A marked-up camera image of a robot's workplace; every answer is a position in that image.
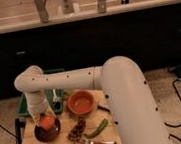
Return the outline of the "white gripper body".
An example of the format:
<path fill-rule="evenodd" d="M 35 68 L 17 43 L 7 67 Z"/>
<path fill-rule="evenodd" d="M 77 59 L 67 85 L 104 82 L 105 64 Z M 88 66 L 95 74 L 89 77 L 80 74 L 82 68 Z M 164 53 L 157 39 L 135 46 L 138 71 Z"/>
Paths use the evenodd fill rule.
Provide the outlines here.
<path fill-rule="evenodd" d="M 36 124 L 39 123 L 41 115 L 51 115 L 51 107 L 42 90 L 35 91 L 34 93 L 27 92 L 24 95 L 26 97 L 28 112 Z"/>

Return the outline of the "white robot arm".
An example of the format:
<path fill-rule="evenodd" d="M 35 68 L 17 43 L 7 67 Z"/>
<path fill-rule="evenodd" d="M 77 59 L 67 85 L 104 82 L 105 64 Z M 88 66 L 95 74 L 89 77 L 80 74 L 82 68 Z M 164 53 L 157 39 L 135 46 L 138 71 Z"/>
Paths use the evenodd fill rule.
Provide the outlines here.
<path fill-rule="evenodd" d="M 32 65 L 15 78 L 14 86 L 24 93 L 27 109 L 35 116 L 49 108 L 46 90 L 102 90 L 121 144 L 173 144 L 143 72 L 126 56 L 111 57 L 102 66 L 55 74 Z"/>

